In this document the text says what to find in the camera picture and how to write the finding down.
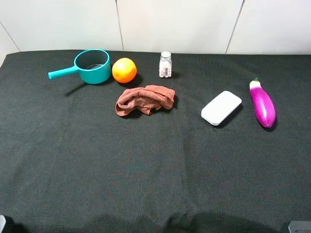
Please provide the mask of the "black robot base left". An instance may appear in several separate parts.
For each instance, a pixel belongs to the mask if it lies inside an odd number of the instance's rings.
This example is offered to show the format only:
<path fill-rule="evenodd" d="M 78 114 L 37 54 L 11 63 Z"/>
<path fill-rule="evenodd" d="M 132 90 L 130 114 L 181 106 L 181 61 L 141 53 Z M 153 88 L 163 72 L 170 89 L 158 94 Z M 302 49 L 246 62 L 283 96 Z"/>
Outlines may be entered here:
<path fill-rule="evenodd" d="M 23 233 L 24 228 L 20 224 L 16 224 L 11 217 L 0 216 L 0 233 Z"/>

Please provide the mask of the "grey robot base right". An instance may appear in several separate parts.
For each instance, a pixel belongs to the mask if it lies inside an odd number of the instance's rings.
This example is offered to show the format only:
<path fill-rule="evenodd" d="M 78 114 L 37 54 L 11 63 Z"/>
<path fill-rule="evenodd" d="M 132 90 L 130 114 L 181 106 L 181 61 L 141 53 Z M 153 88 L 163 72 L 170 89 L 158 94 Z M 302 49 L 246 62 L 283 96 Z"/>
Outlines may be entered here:
<path fill-rule="evenodd" d="M 310 221 L 291 221 L 288 226 L 289 233 L 311 233 Z"/>

